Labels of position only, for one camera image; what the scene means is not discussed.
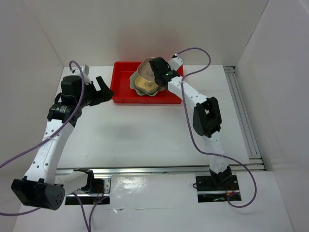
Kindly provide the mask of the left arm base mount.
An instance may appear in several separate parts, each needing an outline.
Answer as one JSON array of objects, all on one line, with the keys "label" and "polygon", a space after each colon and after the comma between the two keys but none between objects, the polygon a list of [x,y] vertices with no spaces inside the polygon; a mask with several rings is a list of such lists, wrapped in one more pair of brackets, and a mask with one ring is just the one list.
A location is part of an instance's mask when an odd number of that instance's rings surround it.
[{"label": "left arm base mount", "polygon": [[102,202],[99,204],[110,204],[110,192],[111,192],[111,183],[112,178],[110,176],[95,176],[94,184],[90,190],[82,190],[86,185],[87,180],[85,177],[71,176],[65,177],[60,181],[64,185],[66,198],[64,205],[79,205],[77,198],[73,193],[70,193],[70,190],[73,190],[74,193],[79,197],[83,205],[94,205],[99,200],[102,199]]}]

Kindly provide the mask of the large green scalloped bowl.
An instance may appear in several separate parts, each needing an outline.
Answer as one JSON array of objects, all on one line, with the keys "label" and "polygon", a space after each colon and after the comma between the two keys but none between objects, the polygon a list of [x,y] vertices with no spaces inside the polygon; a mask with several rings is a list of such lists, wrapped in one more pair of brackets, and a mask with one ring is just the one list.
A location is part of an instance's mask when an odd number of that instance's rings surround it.
[{"label": "large green scalloped bowl", "polygon": [[139,96],[147,95],[147,96],[153,97],[153,96],[155,96],[158,92],[165,90],[164,87],[160,87],[160,86],[159,86],[159,89],[158,89],[156,92],[154,92],[153,94],[147,94],[147,93],[143,93],[143,92],[139,91],[138,89],[136,89],[135,83],[134,83],[135,80],[136,80],[136,78],[137,78],[138,76],[139,76],[139,75],[138,75],[137,72],[134,72],[134,73],[130,76],[130,78],[129,78],[129,87],[130,87],[132,90],[134,90]]}]

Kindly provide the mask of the yellow square plate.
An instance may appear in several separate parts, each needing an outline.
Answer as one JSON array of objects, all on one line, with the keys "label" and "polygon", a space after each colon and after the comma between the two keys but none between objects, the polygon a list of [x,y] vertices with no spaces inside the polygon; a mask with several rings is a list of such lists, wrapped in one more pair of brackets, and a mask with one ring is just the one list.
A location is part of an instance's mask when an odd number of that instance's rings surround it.
[{"label": "yellow square plate", "polygon": [[136,89],[147,94],[153,94],[159,89],[159,85],[155,82],[154,78],[138,76],[134,83]]}]

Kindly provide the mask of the brown square plate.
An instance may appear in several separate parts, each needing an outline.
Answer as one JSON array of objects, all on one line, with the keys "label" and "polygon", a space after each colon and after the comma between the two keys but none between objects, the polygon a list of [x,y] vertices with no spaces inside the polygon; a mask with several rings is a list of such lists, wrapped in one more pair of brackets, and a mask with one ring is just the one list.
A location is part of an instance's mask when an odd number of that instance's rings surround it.
[{"label": "brown square plate", "polygon": [[149,57],[146,58],[138,67],[137,73],[139,76],[144,78],[145,80],[149,82],[154,82],[155,81],[155,75],[152,71],[152,68],[150,66],[149,61],[154,59],[154,57]]}]

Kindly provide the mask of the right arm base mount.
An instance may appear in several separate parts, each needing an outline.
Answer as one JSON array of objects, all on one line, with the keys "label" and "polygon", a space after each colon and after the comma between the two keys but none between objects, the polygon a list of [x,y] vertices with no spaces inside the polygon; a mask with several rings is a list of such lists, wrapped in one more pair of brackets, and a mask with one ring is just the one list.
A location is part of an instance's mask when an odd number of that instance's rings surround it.
[{"label": "right arm base mount", "polygon": [[197,190],[197,199],[199,203],[226,202],[228,197],[230,201],[241,201],[241,194],[236,175],[232,175],[221,185],[214,185],[210,176],[196,176],[196,182],[192,187]]}]

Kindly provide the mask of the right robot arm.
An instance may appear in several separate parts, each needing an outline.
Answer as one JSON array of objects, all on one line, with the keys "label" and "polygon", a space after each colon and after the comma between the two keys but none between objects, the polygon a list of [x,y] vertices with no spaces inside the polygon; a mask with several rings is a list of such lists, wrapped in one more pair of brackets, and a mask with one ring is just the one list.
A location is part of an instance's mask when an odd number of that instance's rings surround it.
[{"label": "right robot arm", "polygon": [[198,135],[206,145],[206,152],[211,153],[209,157],[211,185],[215,189],[222,189],[227,185],[232,173],[228,162],[223,158],[224,151],[219,134],[222,117],[218,100],[201,94],[183,80],[176,71],[183,64],[181,58],[173,57],[166,62],[163,58],[157,57],[152,58],[149,64],[156,84],[183,101],[192,134]]}]

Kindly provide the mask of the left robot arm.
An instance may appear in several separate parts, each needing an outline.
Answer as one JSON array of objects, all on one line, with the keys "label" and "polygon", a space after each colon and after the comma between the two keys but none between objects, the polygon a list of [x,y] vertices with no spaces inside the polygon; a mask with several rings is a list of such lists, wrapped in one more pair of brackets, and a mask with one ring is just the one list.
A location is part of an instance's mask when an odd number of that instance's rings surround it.
[{"label": "left robot arm", "polygon": [[82,84],[80,75],[69,75],[61,81],[61,92],[47,117],[44,139],[48,141],[40,146],[24,177],[14,179],[11,185],[23,205],[57,210],[66,195],[77,189],[89,193],[95,188],[97,180],[90,169],[76,168],[64,178],[56,178],[56,170],[82,109],[107,102],[114,95],[101,76],[96,81],[100,90],[96,90],[93,81],[88,78]]}]

